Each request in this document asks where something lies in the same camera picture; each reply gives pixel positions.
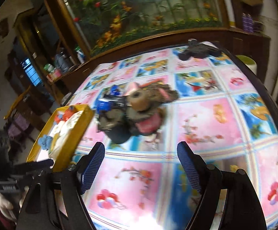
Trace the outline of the white gloved left hand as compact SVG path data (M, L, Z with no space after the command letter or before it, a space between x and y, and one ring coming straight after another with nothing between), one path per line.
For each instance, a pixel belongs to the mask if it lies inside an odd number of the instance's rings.
M27 192L29 190L28 186L25 186L24 191L21 194L21 199L19 200L19 208L22 208L22 205L24 203L25 197L27 195ZM14 206L13 204L7 200L4 195L0 193L0 212L8 219L13 222L17 222L17 217L13 213Z

